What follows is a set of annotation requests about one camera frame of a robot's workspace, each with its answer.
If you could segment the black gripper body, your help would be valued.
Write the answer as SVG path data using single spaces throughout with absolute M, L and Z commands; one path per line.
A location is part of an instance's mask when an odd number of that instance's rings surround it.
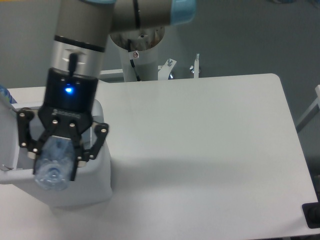
M 58 124 L 54 136 L 70 138 L 70 124 L 75 124 L 79 135 L 93 123 L 92 108 L 95 100 L 98 79 L 50 68 L 47 75 L 43 104 L 38 117 L 45 129 Z

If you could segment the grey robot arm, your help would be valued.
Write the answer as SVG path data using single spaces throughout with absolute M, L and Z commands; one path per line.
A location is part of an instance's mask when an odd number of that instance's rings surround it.
M 109 125 L 93 119 L 108 36 L 190 22 L 194 0 L 63 0 L 54 34 L 44 99 L 16 114 L 18 143 L 33 159 L 33 174 L 74 181 L 97 158 Z

